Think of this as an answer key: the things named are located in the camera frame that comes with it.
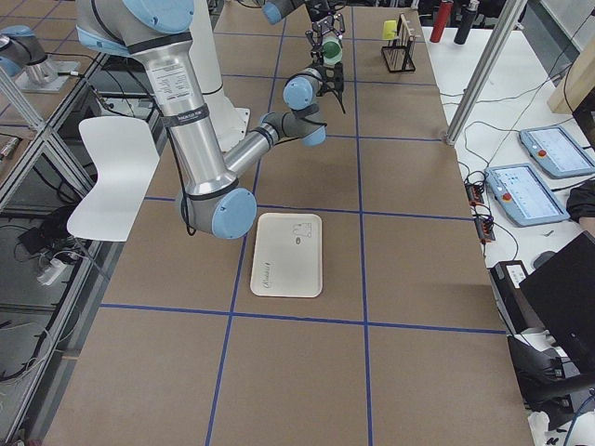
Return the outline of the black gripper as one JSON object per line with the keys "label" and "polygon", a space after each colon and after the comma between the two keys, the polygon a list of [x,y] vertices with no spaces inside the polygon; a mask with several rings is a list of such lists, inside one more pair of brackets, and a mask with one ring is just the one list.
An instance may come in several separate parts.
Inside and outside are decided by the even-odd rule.
{"label": "black gripper", "polygon": [[311,30],[305,36],[311,45],[311,54],[318,55],[321,50],[321,36],[334,33],[338,39],[343,38],[346,31],[343,15],[334,9],[310,9]]}
{"label": "black gripper", "polygon": [[344,71],[343,64],[337,63],[334,66],[323,65],[320,73],[323,77],[323,86],[321,93],[342,93],[344,91]]}

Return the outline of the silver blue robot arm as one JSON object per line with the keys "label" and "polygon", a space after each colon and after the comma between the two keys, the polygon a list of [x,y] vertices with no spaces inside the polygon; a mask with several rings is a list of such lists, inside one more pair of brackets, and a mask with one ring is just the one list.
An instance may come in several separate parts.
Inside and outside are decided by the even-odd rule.
{"label": "silver blue robot arm", "polygon": [[299,138],[306,146],[324,142],[327,124],[318,99],[343,93],[342,15],[325,1],[266,1],[260,6],[276,24],[300,7],[308,10],[312,62],[285,82],[289,110],[265,115],[236,145],[223,151],[214,123],[233,117],[226,102],[212,113],[222,83],[212,25],[198,1],[79,1],[76,30],[83,46],[132,58],[144,68],[167,132],[178,177],[181,218],[189,234],[220,239],[243,237],[252,227],[257,201],[239,178],[279,142]]}
{"label": "silver blue robot arm", "polygon": [[311,51],[317,56],[335,64],[342,57],[342,41],[345,21],[339,7],[332,7],[328,1],[272,0],[265,1],[261,11],[269,24],[274,25],[304,6],[311,28],[305,32]]}

